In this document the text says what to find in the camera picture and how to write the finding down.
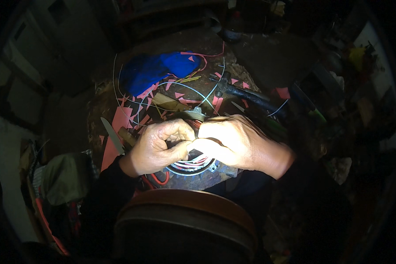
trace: green cloth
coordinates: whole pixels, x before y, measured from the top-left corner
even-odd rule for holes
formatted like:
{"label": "green cloth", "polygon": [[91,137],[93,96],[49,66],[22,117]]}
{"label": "green cloth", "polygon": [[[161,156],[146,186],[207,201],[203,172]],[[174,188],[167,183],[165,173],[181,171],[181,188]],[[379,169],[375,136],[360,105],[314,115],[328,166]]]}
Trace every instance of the green cloth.
{"label": "green cloth", "polygon": [[42,197],[54,206],[84,198],[91,186],[89,161],[80,152],[54,157],[44,168]]}

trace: wrist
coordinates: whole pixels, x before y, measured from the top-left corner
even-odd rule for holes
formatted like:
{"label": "wrist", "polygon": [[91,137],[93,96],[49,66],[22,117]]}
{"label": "wrist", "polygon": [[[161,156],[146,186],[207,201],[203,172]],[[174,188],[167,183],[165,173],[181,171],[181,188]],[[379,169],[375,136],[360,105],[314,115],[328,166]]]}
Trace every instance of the wrist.
{"label": "wrist", "polygon": [[295,161],[295,153],[286,145],[266,139],[260,155],[259,171],[280,179]]}
{"label": "wrist", "polygon": [[129,177],[136,178],[139,174],[137,169],[134,166],[135,162],[133,161],[130,153],[126,154],[119,160],[119,167],[121,170]]}

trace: hand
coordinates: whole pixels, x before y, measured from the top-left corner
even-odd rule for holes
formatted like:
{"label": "hand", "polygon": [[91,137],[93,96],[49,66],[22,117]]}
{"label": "hand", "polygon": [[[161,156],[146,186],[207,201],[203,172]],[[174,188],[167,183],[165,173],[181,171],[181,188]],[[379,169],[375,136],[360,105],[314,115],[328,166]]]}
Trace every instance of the hand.
{"label": "hand", "polygon": [[[209,119],[201,124],[198,138],[187,146],[188,151],[196,149],[228,166],[258,170],[275,179],[282,177],[294,161],[289,147],[269,140],[239,114]],[[224,146],[207,138],[218,139]]]}
{"label": "hand", "polygon": [[[194,130],[182,119],[148,125],[131,152],[119,160],[120,168],[131,177],[158,172],[187,157],[186,146],[194,139]],[[165,140],[183,141],[167,149]]]}

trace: sleeve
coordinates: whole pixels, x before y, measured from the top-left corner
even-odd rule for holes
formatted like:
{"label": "sleeve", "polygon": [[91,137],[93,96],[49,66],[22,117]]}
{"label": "sleeve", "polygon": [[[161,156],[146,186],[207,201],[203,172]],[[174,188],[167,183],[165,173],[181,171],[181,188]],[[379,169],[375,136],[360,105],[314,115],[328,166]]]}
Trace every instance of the sleeve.
{"label": "sleeve", "polygon": [[340,186],[319,164],[303,157],[276,184],[305,219],[290,263],[337,263],[352,220],[352,207]]}
{"label": "sleeve", "polygon": [[80,208],[80,256],[107,258],[111,254],[113,226],[119,210],[131,200],[138,178],[122,172],[119,159],[101,172]]}

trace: blue cloth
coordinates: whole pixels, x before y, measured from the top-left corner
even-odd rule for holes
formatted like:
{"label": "blue cloth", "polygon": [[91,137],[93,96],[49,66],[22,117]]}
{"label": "blue cloth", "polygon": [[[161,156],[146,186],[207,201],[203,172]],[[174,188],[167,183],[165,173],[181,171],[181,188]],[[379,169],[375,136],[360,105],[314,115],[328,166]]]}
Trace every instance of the blue cloth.
{"label": "blue cloth", "polygon": [[160,55],[140,54],[133,57],[120,73],[120,83],[133,96],[138,96],[147,88],[173,73],[184,78],[200,64],[198,56],[181,55],[180,52],[163,53]]}

